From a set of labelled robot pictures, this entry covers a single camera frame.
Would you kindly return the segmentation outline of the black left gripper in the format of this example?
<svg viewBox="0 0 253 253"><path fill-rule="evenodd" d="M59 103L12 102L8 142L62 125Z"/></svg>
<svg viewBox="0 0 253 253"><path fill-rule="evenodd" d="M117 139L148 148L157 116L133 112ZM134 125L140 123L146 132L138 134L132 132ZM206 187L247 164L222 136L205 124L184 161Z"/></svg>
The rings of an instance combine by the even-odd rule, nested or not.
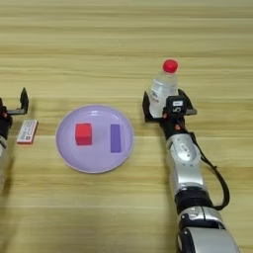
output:
<svg viewBox="0 0 253 253"><path fill-rule="evenodd" d="M0 136L8 138L9 129L13 123L13 116L25 115L29 108L29 97L26 89L22 90L20 97L21 107L16 110L7 110L0 98Z"/></svg>

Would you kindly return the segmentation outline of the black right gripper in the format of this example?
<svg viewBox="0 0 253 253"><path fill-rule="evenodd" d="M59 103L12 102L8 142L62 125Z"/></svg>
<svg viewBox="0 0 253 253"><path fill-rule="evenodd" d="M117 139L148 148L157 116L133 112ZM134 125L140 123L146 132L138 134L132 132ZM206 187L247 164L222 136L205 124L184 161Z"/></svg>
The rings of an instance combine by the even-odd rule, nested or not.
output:
<svg viewBox="0 0 253 253"><path fill-rule="evenodd" d="M144 120L147 123L158 123L162 128L166 139L169 139L175 134L188 133L185 126L185 116L193 116L197 113L190 98L182 89L178 89L178 95L183 96L186 99L187 110L185 112L176 113L169 112L167 109L164 109L160 118L154 118L149 111L150 102L148 94L143 94L142 110L144 114Z"/></svg>

